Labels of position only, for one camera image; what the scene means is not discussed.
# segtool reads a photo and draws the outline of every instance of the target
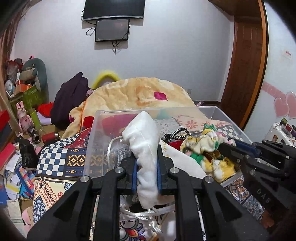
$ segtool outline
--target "checkered pattern fabric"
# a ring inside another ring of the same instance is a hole
[[[57,141],[55,143],[52,143],[50,145],[48,145],[49,148],[63,148],[64,146],[70,145],[72,144],[76,138],[79,136],[79,134],[76,134],[72,137],[66,138],[66,139],[62,139],[60,141]]]
[[[244,141],[231,126],[218,127],[217,131],[222,132],[227,138],[233,138],[236,140]]]
[[[37,173],[62,177],[67,151],[67,148],[44,148],[37,165]]]

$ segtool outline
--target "green box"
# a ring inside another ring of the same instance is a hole
[[[20,103],[21,101],[24,102],[24,108],[27,110],[28,114],[29,114],[29,109],[31,109],[32,106],[35,106],[35,105],[39,106],[43,104],[41,92],[37,90],[35,85],[27,89],[25,92],[21,92],[17,94],[15,97],[9,100],[12,110],[15,113],[15,116],[17,116],[16,104]]]

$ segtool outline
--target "pink heart wall decal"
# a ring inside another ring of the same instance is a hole
[[[286,103],[286,100],[283,100],[279,97],[274,99],[274,110],[276,112],[276,117],[285,117],[289,114],[290,108]]]
[[[293,92],[286,94],[286,103],[289,106],[289,120],[296,118],[296,96]]]

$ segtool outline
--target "monitor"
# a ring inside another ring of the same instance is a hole
[[[100,19],[96,21],[95,42],[128,40],[129,19]]]
[[[86,0],[83,20],[143,18],[145,0]]]

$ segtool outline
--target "blue gripper pad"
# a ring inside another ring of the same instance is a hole
[[[245,142],[239,141],[239,140],[234,139],[234,141],[237,145],[237,148],[247,152],[250,155],[250,157],[252,157],[252,158],[259,157],[261,151],[258,150],[256,147],[254,147],[250,144],[247,144]]]
[[[131,189],[133,193],[135,193],[137,189],[137,160],[135,161],[135,165],[133,166],[133,182]]]
[[[161,190],[161,174],[160,174],[160,166],[159,166],[159,159],[157,158],[157,188]],[[137,161],[135,161],[135,165],[133,168],[133,182],[132,182],[132,191],[133,193],[137,189]]]
[[[160,166],[159,166],[159,159],[157,158],[157,189],[161,191],[161,173],[160,173]]]

